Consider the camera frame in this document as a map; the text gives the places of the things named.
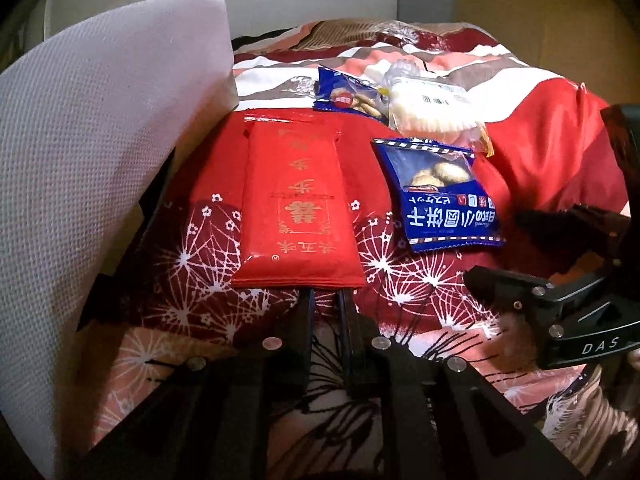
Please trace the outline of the clear bag white rice crackers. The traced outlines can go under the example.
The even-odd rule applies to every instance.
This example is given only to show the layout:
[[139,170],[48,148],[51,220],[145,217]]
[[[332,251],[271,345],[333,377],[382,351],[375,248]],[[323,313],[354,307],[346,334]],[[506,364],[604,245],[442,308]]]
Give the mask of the clear bag white rice crackers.
[[495,154],[480,111],[462,87],[396,77],[385,92],[388,123],[401,136],[468,148],[487,156]]

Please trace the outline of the red striped floral bedspread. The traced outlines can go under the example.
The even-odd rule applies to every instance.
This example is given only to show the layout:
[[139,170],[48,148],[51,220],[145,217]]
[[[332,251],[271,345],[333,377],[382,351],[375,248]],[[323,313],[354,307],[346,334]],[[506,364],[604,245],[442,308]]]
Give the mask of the red striped floral bedspread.
[[[319,64],[362,75],[398,58],[488,104],[496,151],[480,160],[480,180],[501,218],[573,202],[624,208],[623,177],[599,116],[602,101],[525,65],[472,26],[318,22],[272,32],[266,42],[241,39],[234,74],[249,110],[302,108]],[[81,451],[120,426],[176,365],[191,356],[228,360],[235,341],[269,327],[296,300],[295,290],[230,284],[240,263],[242,125],[241,113],[232,113],[180,167],[143,240],[128,292],[94,312],[81,367],[82,381],[93,386],[91,415],[72,433]],[[500,257],[483,248],[409,252],[370,143],[380,132],[370,120],[352,119],[337,147],[367,281],[354,293],[358,311],[421,359],[468,359],[582,474],[634,457],[638,422],[605,399],[600,367],[540,370],[524,323],[483,306],[464,286],[462,273],[471,266],[517,263],[526,272],[546,272],[544,256],[526,240]],[[378,468],[378,416],[343,388],[335,299],[319,292],[316,300],[309,394],[273,430],[271,469],[278,478],[323,467]]]

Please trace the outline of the blue cookie packet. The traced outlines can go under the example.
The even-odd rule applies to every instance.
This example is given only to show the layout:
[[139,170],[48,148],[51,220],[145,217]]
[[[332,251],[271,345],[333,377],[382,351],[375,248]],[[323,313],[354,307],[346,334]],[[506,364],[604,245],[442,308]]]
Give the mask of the blue cookie packet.
[[377,138],[372,145],[412,250],[503,244],[497,208],[473,174],[471,150],[418,138]]
[[314,110],[370,117],[388,124],[387,96],[372,84],[337,70],[320,66]]

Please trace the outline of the clear plastic bottle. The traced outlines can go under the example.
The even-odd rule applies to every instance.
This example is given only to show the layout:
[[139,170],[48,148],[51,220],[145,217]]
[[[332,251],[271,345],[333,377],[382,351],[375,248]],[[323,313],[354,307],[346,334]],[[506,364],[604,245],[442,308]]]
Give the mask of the clear plastic bottle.
[[369,67],[369,77],[381,87],[391,87],[402,78],[419,78],[425,74],[421,65],[401,58],[396,62],[381,60]]

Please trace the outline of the red snack packet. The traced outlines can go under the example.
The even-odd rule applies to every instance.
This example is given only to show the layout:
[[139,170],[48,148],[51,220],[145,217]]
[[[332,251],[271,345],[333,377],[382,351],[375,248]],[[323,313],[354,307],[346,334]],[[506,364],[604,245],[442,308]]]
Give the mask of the red snack packet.
[[336,141],[308,117],[245,118],[248,154],[233,286],[359,288],[359,259]]

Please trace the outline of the white fabric storage box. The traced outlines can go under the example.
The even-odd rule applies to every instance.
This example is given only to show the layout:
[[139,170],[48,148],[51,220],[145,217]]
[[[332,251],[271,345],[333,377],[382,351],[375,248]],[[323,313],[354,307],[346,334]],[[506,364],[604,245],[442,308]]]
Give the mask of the white fabric storage box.
[[48,479],[63,368],[91,286],[168,158],[238,102],[224,0],[144,0],[38,44],[1,76],[1,411]]

